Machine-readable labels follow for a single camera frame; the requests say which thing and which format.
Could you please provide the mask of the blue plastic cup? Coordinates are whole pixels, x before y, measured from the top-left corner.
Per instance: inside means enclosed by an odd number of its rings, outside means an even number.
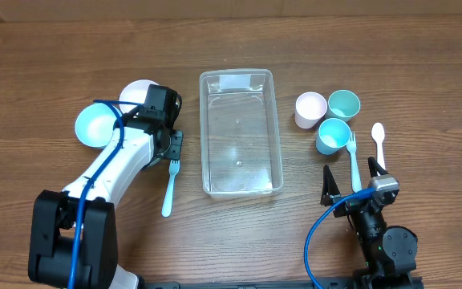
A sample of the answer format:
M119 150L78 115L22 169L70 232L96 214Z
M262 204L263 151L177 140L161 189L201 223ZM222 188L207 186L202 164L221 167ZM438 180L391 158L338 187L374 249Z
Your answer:
M336 153L345 147L351 138L349 125L338 118L324 120L318 128L316 149L324 155Z

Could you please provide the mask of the light blue bowl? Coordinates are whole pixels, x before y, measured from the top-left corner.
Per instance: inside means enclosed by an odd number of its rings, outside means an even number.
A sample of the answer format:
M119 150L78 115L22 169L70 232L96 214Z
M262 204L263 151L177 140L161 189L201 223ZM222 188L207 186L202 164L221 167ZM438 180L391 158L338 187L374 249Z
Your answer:
M108 105L92 104L78 115L75 122L75 135L82 144L102 149L112 138L115 122L116 114Z

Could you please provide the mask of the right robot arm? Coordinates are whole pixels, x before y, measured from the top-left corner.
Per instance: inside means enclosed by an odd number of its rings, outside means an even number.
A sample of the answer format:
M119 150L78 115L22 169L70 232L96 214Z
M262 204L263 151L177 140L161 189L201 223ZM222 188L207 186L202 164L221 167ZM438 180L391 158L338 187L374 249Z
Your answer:
M350 278L331 278L324 288L422 288L421 278L413 279L418 238L404 226L388 226L383 208L395 202L399 182L377 162L368 158L371 180L355 197L344 197L329 166L323 167L321 204L331 206L336 218L346 217L356 233L366 267Z

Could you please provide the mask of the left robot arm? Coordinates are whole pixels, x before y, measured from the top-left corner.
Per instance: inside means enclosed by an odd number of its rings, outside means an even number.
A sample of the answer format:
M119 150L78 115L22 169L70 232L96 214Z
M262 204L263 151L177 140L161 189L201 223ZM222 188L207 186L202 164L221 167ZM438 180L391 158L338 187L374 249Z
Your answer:
M179 160L180 106L137 104L122 113L112 103L85 108L75 122L81 140L102 148L88 169L60 192L34 201L28 277L56 288L143 288L144 279L118 264L116 207L139 171Z

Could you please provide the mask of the green plastic cup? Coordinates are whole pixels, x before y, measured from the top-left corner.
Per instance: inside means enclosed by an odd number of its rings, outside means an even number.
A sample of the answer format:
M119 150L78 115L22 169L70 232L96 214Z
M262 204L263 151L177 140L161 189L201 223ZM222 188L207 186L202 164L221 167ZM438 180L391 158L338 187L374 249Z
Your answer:
M358 96L349 90L337 90L330 94L327 101L327 118L338 118L344 122L356 116L361 109Z

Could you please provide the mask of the pink bowl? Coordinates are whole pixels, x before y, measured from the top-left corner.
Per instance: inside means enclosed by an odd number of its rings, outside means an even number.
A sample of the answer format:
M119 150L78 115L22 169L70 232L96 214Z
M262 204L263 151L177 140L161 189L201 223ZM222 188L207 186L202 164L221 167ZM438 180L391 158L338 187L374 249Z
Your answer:
M139 79L128 84L120 93L120 111L127 113L135 107L134 103L142 104L146 99L149 86L152 84L157 85L156 82L149 79Z

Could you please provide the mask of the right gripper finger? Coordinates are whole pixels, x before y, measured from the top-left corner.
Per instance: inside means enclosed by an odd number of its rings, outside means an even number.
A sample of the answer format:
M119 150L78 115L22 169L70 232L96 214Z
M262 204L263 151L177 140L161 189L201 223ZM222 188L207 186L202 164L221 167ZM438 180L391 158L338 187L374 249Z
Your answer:
M323 167L323 185L322 185L322 196L320 204L322 206L332 206L341 197L339 188L335 182L330 167L325 165Z
M367 160L371 177L387 175L387 171L378 163L374 157L368 157Z

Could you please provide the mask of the teal green bowl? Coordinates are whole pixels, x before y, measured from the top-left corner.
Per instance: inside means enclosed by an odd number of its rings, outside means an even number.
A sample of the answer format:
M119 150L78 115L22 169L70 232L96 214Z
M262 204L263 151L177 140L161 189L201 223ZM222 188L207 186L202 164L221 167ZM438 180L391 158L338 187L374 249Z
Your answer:
M152 167L153 165L157 164L158 162L160 162L162 160L162 157L161 156L156 156L156 157L153 157L151 159L151 161L149 163L147 163L143 168L142 170L145 170L146 168L148 167Z

